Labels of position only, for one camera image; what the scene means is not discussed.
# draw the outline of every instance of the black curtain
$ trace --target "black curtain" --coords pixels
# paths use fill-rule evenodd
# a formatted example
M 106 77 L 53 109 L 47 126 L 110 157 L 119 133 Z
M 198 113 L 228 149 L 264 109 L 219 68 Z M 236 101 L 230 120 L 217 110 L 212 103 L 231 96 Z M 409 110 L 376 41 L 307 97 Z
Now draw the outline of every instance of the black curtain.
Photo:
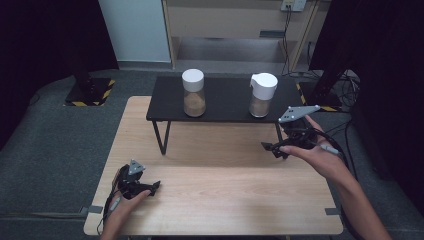
M 13 134 L 35 92 L 74 74 L 67 56 L 60 50 L 63 42 L 54 37 L 55 30 L 49 21 L 64 30 L 82 69 L 118 68 L 98 1 L 3 0 L 0 4 L 0 149 Z
M 339 64 L 361 81 L 353 113 L 371 160 L 424 215 L 423 10 L 418 0 L 333 0 L 311 69 L 325 70 L 340 51 L 346 56 Z

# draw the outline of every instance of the white wall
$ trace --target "white wall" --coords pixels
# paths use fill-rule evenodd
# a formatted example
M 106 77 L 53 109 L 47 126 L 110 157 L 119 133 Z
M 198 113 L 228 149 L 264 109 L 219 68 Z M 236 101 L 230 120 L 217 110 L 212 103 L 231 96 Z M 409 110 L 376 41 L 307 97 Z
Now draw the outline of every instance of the white wall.
M 160 0 L 99 0 L 118 61 L 171 62 Z

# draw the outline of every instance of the small black table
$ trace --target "small black table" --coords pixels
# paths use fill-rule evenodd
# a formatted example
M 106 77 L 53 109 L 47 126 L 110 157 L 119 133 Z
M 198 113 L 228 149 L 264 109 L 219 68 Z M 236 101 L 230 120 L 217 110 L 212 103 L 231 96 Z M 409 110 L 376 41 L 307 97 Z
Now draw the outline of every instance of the small black table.
M 227 123 L 274 123 L 278 139 L 281 131 L 278 124 L 289 106 L 302 106 L 296 83 L 292 79 L 278 78 L 267 116 L 255 118 L 249 112 L 252 88 L 250 78 L 205 77 L 206 111 L 200 117 L 190 117 L 184 112 L 184 88 L 181 77 L 158 77 L 153 89 L 147 121 L 152 121 L 162 154 L 166 153 L 172 121 L 182 122 L 227 122 Z M 157 122 L 167 121 L 165 139 L 162 143 Z

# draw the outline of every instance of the shaker bottle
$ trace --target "shaker bottle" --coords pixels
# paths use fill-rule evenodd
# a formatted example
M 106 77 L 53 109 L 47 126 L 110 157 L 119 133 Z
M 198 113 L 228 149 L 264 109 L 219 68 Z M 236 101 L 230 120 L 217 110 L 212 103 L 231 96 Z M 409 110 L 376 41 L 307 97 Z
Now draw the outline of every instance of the shaker bottle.
M 253 87 L 249 111 L 254 117 L 265 117 L 269 112 L 278 79 L 269 73 L 253 74 L 250 86 Z
M 190 117 L 199 117 L 206 110 L 203 72 L 198 69 L 188 69 L 184 71 L 182 78 L 184 112 Z

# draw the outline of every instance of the light wood tabletop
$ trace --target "light wood tabletop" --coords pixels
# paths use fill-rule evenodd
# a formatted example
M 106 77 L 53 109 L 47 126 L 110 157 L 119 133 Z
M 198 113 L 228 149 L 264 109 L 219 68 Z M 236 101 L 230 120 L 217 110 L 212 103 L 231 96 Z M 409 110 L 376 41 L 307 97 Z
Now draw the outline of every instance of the light wood tabletop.
M 335 208 L 326 180 L 303 160 L 277 159 L 262 148 L 262 141 L 278 141 L 274 124 L 173 122 L 167 154 L 162 155 L 152 123 L 146 120 L 149 102 L 150 97 L 128 100 L 92 203 L 104 206 L 117 170 L 131 159 L 146 167 L 140 182 L 161 181 L 156 195 L 132 213 L 122 234 L 343 231 L 340 217 L 326 214 L 326 208 Z M 165 129 L 166 123 L 159 127 Z M 89 213 L 84 232 L 97 235 L 102 216 Z

